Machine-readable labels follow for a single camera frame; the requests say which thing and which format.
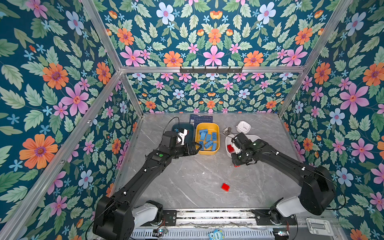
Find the red lego small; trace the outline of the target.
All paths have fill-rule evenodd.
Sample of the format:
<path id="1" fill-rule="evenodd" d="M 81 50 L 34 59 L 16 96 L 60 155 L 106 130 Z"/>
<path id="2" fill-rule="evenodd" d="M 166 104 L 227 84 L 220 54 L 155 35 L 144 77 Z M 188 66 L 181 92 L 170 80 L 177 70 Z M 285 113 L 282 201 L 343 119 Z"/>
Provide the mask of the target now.
<path id="1" fill-rule="evenodd" d="M 233 148 L 232 145 L 227 145 L 227 150 L 229 153 L 234 153 L 235 152 L 235 149 Z"/>

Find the light blue square lego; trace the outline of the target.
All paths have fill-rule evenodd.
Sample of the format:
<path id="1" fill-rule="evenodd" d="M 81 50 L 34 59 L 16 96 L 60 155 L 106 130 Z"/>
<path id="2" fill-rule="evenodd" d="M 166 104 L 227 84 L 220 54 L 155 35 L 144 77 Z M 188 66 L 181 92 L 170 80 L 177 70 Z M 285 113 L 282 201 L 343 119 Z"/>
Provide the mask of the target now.
<path id="1" fill-rule="evenodd" d="M 200 140 L 204 141 L 206 139 L 206 135 L 207 135 L 206 133 L 202 133 L 200 135 Z"/>

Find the light blue long lego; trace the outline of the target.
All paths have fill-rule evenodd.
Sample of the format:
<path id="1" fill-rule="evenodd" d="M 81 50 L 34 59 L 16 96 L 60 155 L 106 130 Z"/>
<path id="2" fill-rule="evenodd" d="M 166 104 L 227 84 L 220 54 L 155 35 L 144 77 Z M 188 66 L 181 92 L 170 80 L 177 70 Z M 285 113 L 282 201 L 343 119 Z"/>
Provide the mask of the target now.
<path id="1" fill-rule="evenodd" d="M 203 133 L 207 133 L 207 132 L 208 132 L 207 129 L 199 130 L 199 134 L 200 134 L 200 135 L 203 134 Z"/>

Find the red lego bottom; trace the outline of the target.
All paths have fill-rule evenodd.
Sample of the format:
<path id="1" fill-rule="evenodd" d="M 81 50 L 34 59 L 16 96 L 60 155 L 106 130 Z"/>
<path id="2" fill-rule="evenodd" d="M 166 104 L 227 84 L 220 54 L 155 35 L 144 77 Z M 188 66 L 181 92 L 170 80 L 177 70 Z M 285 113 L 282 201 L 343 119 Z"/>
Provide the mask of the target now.
<path id="1" fill-rule="evenodd" d="M 224 190 L 225 192 L 229 192 L 230 186 L 227 185 L 226 183 L 223 183 L 221 186 L 221 189 Z"/>

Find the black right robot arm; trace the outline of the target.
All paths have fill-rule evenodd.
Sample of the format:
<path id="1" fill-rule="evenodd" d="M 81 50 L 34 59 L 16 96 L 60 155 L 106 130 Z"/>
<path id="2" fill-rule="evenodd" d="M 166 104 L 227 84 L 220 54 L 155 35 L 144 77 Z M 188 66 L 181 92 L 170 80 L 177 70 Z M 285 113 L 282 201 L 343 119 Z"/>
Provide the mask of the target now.
<path id="1" fill-rule="evenodd" d="M 270 207 L 270 216 L 277 222 L 303 212 L 320 216 L 336 197 L 336 187 L 331 181 L 329 171 L 324 167 L 312 167 L 301 163 L 275 149 L 264 140 L 251 141 L 240 133 L 231 139 L 232 144 L 240 150 L 232 153 L 235 166 L 265 163 L 290 177 L 301 192 L 297 197 L 281 199 Z"/>

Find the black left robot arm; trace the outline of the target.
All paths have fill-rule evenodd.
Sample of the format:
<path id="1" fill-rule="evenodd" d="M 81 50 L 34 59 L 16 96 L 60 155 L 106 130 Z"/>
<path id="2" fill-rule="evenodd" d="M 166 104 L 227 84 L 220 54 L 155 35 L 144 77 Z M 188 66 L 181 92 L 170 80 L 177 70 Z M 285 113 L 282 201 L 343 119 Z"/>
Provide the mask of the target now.
<path id="1" fill-rule="evenodd" d="M 196 142 L 186 142 L 181 133 L 164 132 L 159 146 L 146 156 L 143 166 L 132 179 L 111 197 L 99 200 L 93 234 L 105 240 L 128 240 L 136 228 L 146 223 L 160 223 L 162 204 L 147 201 L 138 207 L 138 199 L 173 159 L 194 156 L 202 147 Z"/>

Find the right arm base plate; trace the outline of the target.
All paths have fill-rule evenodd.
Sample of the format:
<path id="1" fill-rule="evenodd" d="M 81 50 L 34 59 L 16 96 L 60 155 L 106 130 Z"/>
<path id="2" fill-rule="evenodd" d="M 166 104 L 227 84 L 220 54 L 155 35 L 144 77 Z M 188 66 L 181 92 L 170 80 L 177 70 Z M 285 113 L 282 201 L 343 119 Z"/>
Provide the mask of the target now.
<path id="1" fill-rule="evenodd" d="M 294 215 L 284 217 L 277 210 L 270 209 L 254 209 L 252 213 L 255 215 L 255 219 L 258 225 L 274 225 L 274 226 L 296 226 L 297 220 Z"/>

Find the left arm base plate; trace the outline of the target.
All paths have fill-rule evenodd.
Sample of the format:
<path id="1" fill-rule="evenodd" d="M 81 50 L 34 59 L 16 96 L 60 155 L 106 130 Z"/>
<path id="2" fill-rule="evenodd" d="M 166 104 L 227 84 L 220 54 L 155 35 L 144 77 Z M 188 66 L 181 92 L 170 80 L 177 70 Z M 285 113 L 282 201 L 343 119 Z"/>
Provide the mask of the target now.
<path id="1" fill-rule="evenodd" d="M 143 224 L 143 227 L 160 227 L 160 226 L 176 226 L 178 211 L 176 210 L 163 210 L 161 219 L 155 219 L 152 222 Z"/>

